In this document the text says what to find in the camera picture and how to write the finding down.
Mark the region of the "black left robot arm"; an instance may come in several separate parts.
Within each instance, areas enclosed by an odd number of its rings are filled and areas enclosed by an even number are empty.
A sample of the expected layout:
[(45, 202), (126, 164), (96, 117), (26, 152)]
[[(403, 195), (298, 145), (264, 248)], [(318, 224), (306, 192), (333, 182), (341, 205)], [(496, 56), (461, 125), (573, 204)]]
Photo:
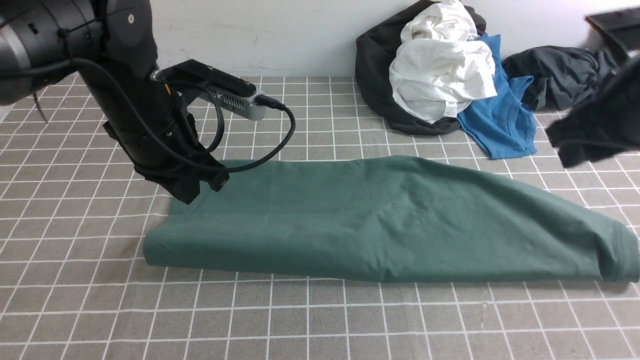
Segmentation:
[(180, 93), (152, 78), (157, 61), (148, 0), (1, 2), (1, 105), (78, 73), (134, 170), (189, 204), (201, 183), (219, 191), (230, 175), (198, 141)]

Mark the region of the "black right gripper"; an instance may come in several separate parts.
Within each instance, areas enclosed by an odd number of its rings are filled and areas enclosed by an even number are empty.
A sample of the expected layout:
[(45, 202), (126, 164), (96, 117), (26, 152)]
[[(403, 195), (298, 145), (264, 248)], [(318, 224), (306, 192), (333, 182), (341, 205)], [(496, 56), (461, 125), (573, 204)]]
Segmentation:
[(565, 169), (640, 148), (640, 59), (628, 60), (589, 101), (546, 130)]

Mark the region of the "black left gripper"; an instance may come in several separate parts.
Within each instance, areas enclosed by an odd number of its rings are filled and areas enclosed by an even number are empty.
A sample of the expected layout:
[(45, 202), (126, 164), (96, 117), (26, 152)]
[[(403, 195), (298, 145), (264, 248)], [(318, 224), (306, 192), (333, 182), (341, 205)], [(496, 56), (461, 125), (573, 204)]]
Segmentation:
[(156, 95), (150, 98), (145, 95), (138, 101), (136, 108), (142, 120), (165, 146), (181, 157), (217, 170), (203, 170), (176, 159), (144, 129), (121, 96), (103, 95), (102, 110), (107, 119), (103, 127), (131, 159), (135, 171), (185, 204), (199, 196), (201, 183), (208, 183), (213, 191), (220, 191), (230, 180), (230, 173), (196, 142), (194, 116), (187, 112), (182, 97)]

